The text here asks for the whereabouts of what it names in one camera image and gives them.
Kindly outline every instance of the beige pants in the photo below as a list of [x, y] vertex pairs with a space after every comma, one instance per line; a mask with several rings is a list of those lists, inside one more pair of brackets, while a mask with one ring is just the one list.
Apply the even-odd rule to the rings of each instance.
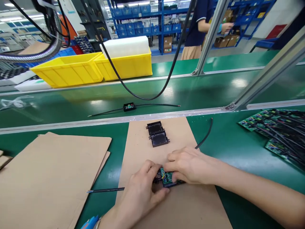
[[181, 60], [199, 59], [201, 55], [201, 45], [184, 47]]

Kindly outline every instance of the person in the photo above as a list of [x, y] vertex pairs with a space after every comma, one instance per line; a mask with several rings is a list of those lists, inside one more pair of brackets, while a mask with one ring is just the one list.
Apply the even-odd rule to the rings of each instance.
[[[181, 60], [198, 59], [200, 57], [201, 46], [206, 33], [210, 29], [209, 21], [213, 13], [213, 0], [197, 0]], [[219, 32], [228, 33], [233, 25], [233, 23], [223, 23], [220, 25]]]
[[[305, 195], [193, 148], [173, 151], [167, 158], [169, 162], [164, 164], [164, 170], [175, 171], [174, 181], [218, 185], [252, 202], [285, 228], [305, 228]], [[167, 188], [152, 192], [152, 182], [160, 167], [145, 161], [131, 176], [121, 201], [103, 216], [99, 229], [130, 229], [169, 194]]]

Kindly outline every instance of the yellow plastic bin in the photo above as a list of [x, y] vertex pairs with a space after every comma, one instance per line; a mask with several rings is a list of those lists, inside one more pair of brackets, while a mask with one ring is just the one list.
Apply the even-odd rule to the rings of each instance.
[[[153, 74], [152, 53], [111, 58], [115, 69], [122, 79], [149, 76]], [[117, 80], [113, 68], [107, 57], [103, 54], [94, 59], [98, 69], [101, 71], [105, 80]]]
[[58, 57], [31, 70], [52, 88], [101, 82], [103, 76], [93, 59], [102, 53]]

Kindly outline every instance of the flexible metal hose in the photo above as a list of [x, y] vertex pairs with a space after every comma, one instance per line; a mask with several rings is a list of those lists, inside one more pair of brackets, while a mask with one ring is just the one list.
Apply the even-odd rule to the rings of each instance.
[[[54, 20], [56, 27], [61, 33], [61, 26], [60, 26], [60, 20], [58, 18], [57, 12], [53, 10], [54, 13]], [[33, 63], [33, 62], [40, 62], [40, 61], [46, 61], [55, 56], [62, 45], [62, 36], [56, 31], [55, 32], [55, 38], [54, 38], [53, 44], [51, 44], [46, 50], [33, 54], [33, 55], [18, 55], [18, 56], [11, 56], [11, 55], [1, 55], [0, 54], [0, 60], [3, 60], [5, 62], [10, 63]]]

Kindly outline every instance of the plastic bag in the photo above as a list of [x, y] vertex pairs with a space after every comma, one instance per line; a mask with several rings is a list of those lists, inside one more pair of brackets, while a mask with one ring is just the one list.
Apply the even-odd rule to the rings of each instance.
[[24, 108], [28, 105], [28, 103], [22, 101], [22, 99], [29, 99], [29, 98], [33, 98], [33, 96], [24, 95], [24, 96], [17, 97], [14, 100], [2, 99], [2, 100], [0, 100], [0, 111], [11, 108], [11, 107]]

